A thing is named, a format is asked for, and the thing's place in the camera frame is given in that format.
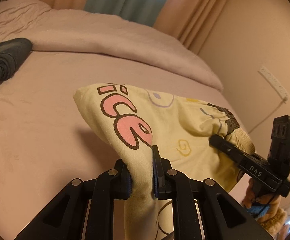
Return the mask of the right hand in sleeve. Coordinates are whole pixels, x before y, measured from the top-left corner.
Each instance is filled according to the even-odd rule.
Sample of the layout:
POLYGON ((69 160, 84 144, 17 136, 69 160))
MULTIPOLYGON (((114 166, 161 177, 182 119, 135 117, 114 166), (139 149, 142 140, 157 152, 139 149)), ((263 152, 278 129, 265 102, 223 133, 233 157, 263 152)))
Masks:
POLYGON ((282 197, 275 194, 266 194, 256 197, 253 191, 253 178, 250 178, 242 206, 255 216, 256 221, 275 237, 282 229, 287 212, 280 207, 282 197))

